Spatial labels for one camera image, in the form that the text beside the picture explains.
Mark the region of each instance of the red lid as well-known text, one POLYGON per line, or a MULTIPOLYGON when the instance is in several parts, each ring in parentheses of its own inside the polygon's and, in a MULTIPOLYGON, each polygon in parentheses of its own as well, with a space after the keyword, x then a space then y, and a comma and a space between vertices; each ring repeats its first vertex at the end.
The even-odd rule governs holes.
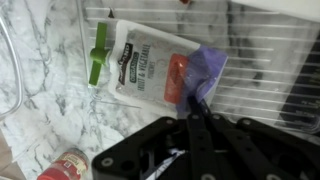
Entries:
POLYGON ((62 171, 55 168, 45 170, 37 180, 70 180, 62 171))

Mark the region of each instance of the kitchen counter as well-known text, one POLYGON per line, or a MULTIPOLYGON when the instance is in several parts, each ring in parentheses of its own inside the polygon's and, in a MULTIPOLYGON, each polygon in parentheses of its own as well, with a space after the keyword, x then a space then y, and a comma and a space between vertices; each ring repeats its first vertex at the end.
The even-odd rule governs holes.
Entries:
MULTIPOLYGON (((231 7, 228 3, 217 7, 217 9, 225 10, 225 16, 222 19, 208 19, 208 23, 219 21, 220 25, 225 24, 225 26, 220 26, 220 29, 214 26, 208 27, 208 33, 225 32, 224 39, 219 41, 216 39, 211 43, 220 47, 232 44, 233 47, 238 48, 227 49, 226 51, 232 55, 246 54, 247 59, 253 58, 253 51, 241 50, 242 46, 264 45, 264 49, 251 48, 257 54, 259 50, 267 50, 257 55, 261 57, 261 61, 258 63, 248 64, 248 61, 232 61, 231 59, 231 62, 234 62, 233 69, 237 66, 264 69, 264 64, 268 62, 268 59, 263 57, 268 53, 270 54, 270 48, 268 49, 268 47, 271 45, 268 43, 259 44, 261 43, 259 39, 251 41, 250 38, 244 41, 233 41, 234 36, 246 32, 246 29, 240 26, 238 26, 238 29, 230 29, 227 25, 228 23, 249 23, 250 20, 258 22, 259 19, 246 19, 244 22, 236 18, 237 16, 231 17, 227 13, 228 7, 231 7)), ((236 12, 244 12, 241 9, 243 8, 242 6, 234 8, 236 12)), ((18 111, 6 117, 0 123, 0 128, 9 146, 12 147, 14 161, 19 163, 26 179, 36 179, 55 158, 70 147, 77 146, 91 160, 98 153, 159 117, 136 107, 93 100, 87 87, 79 15, 74 0, 8 0, 2 6, 1 14, 8 24, 8 29, 22 64, 24 100, 18 111)), ((181 16, 177 13, 174 18, 179 19, 179 17, 181 16)), ((201 21, 191 15, 185 18, 191 22, 201 21)), ((290 22, 284 21, 284 19, 282 21, 278 19, 278 23, 290 25, 290 22)), ((299 37, 295 32, 293 34, 289 33, 287 38, 315 39, 320 26, 313 23, 302 23, 302 25, 312 28, 310 28, 310 31, 300 32, 298 34, 299 37)), ((176 27, 178 31, 185 34, 197 32, 198 28, 191 25, 186 27, 179 25, 179 27, 176 27)), ((257 27, 255 31, 247 35, 252 37, 255 36, 255 33, 267 32, 264 32, 263 28, 257 27)), ((208 39, 196 39, 199 42, 206 42, 206 40, 208 39)), ((310 51, 312 43, 294 45, 310 51)), ((290 42, 279 44, 279 46, 290 46, 290 42)), ((299 62, 303 62, 306 58, 306 56, 289 57, 289 55, 289 52, 274 52, 273 57, 296 58, 299 62)), ((266 69, 276 68, 276 70, 280 70, 282 68, 284 71, 288 69, 281 64, 277 64, 277 62, 273 62, 270 67, 269 65, 266 69)), ((6 66, 6 64, 2 65, 0 66, 0 71, 7 68, 12 67, 6 66)), ((289 68, 296 70, 299 67, 292 66, 289 68)), ((226 73, 232 75, 233 69, 229 68, 226 73)), ((246 76, 248 80, 253 80, 254 82, 256 82, 257 78, 258 80, 259 78, 260 80, 261 78, 266 78, 266 81, 273 78, 268 74, 263 77, 258 77, 256 73, 238 75, 246 76)), ((244 86, 252 86, 252 88, 262 86, 265 89, 278 88, 266 83, 259 84, 254 82, 250 84, 247 81, 241 84, 238 83, 235 77, 224 77, 222 79, 223 86, 217 90, 217 93, 234 93, 229 87, 230 84, 233 84, 237 90, 244 88, 244 86)), ((1 82, 0 90, 4 91, 7 86, 5 82, 1 82)), ((6 92, 8 97, 14 96, 14 92, 9 90, 6 90, 6 92)), ((221 104, 221 102, 232 102, 230 97, 219 96, 216 97, 215 102, 217 102, 216 105, 220 103, 217 111, 235 114, 245 111, 244 109, 232 110, 229 107, 226 108, 225 104, 221 104)), ((86 179, 91 179, 90 173, 88 173, 86 179)))

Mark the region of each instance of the yellow label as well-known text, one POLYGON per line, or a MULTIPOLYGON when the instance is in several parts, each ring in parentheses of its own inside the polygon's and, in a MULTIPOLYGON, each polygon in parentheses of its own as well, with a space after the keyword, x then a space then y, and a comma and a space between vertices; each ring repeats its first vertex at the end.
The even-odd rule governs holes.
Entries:
POLYGON ((87 165, 82 158, 72 153, 64 153, 58 160, 68 161, 77 168, 77 174, 81 177, 87 171, 87 165))

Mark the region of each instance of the white marble surface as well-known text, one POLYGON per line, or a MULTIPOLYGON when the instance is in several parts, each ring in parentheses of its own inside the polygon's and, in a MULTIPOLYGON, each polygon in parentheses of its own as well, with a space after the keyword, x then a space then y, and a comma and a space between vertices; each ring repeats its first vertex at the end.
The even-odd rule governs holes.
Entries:
MULTIPOLYGON (((117 105, 119 102, 116 100, 110 100, 109 102, 92 100, 87 89, 86 67, 75 0, 4 0, 3 2, 1 14, 9 25, 8 28, 20 56, 25 95, 21 108, 5 118, 0 123, 0 128, 5 134, 8 144, 12 147, 14 160, 21 166, 26 179, 36 179, 57 156, 69 147, 79 145, 78 148, 83 150, 89 156, 89 159, 92 159, 99 152, 158 117, 135 107, 119 106, 117 105)), ((234 57, 229 60, 228 68, 224 73, 225 77, 217 91, 219 96, 215 98, 216 104, 222 103, 218 111, 228 113, 245 114, 247 109, 223 105, 231 102, 235 102, 235 105, 244 103, 244 99, 236 99, 237 101, 235 101, 226 97, 227 95, 236 94, 236 96, 248 98, 259 96, 258 93, 242 91, 239 89, 241 87, 269 90, 270 96, 264 96, 264 99, 274 100, 279 97, 284 99, 285 96, 282 96, 282 94, 273 92, 289 92, 290 87, 265 83, 267 80, 277 78, 277 74, 268 73, 268 71, 272 69, 288 72, 299 71, 297 65, 287 67, 283 65, 286 63, 280 64, 277 62, 283 59, 303 62, 305 56, 301 54, 292 56, 292 48, 290 47, 297 46, 302 50, 310 51, 312 46, 311 42, 271 41, 270 39, 257 37, 280 34, 289 39, 313 40, 319 30, 319 25, 301 20, 288 20, 282 16, 279 18, 270 15, 265 18, 259 16, 259 14, 254 16, 250 13, 246 14, 246 8, 230 5, 224 1, 221 1, 220 4, 212 3, 210 6, 201 3, 186 6, 178 1, 172 1, 171 4, 169 3, 166 6, 163 3, 161 7, 175 10, 176 13, 165 15, 151 12, 143 16, 137 15, 134 11, 131 11, 132 14, 126 14, 119 7, 132 6, 137 9, 137 4, 139 4, 139 8, 147 8, 152 3, 150 5, 147 2, 144 4, 144 1, 137 1, 139 3, 131 1, 129 4, 124 2, 124 0, 105 0, 102 4, 105 6, 113 4, 116 18, 129 20, 145 18, 146 22, 144 24, 180 34, 207 45, 216 46, 226 50, 231 57, 234 57), (233 8, 234 13, 230 14, 230 8, 233 8), (185 11, 199 12, 203 9, 205 9, 205 12, 219 13, 209 13, 207 15, 204 13, 201 16, 194 15, 197 13, 184 13, 185 11), (150 23, 150 21, 168 21, 168 19, 187 24, 160 26, 157 23, 150 23), (248 23, 299 25, 307 27, 308 30, 276 31, 274 29, 270 30, 266 26, 248 28, 239 25, 248 23), (204 36, 196 36, 199 31, 204 36), (246 38, 242 40, 234 39, 233 37, 237 35, 246 38), (250 58, 267 60, 250 61, 250 58), (253 79, 257 77, 259 71, 239 72, 234 71, 232 67, 266 70, 267 73, 264 74, 262 79, 258 79, 261 82, 257 83, 253 79), (252 81, 238 81, 235 77, 245 77, 252 81)), ((5 56, 4 51, 4 49, 0 49, 1 56, 5 56)), ((0 61, 0 74, 5 70, 10 73, 11 65, 8 59, 6 60, 7 63, 2 63, 2 59, 0 61)), ((276 80, 294 82, 292 76, 283 76, 282 78, 276 80)), ((12 78, 6 77, 4 80, 1 79, 0 82, 1 90, 9 89, 6 90, 9 93, 8 96, 0 95, 0 98, 7 98, 9 103, 15 95, 14 88, 10 84, 12 78)), ((261 106, 259 103, 249 105, 261 106)), ((273 118, 274 115, 269 113, 265 116, 273 118)), ((86 179, 91 179, 90 173, 88 173, 86 179)))

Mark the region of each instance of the red can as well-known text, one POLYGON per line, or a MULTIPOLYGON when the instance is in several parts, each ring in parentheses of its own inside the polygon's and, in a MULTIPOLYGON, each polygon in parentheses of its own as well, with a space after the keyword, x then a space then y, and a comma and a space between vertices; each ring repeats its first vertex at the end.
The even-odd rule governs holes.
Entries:
POLYGON ((63 153, 37 180, 80 180, 88 171, 88 157, 79 149, 63 153))

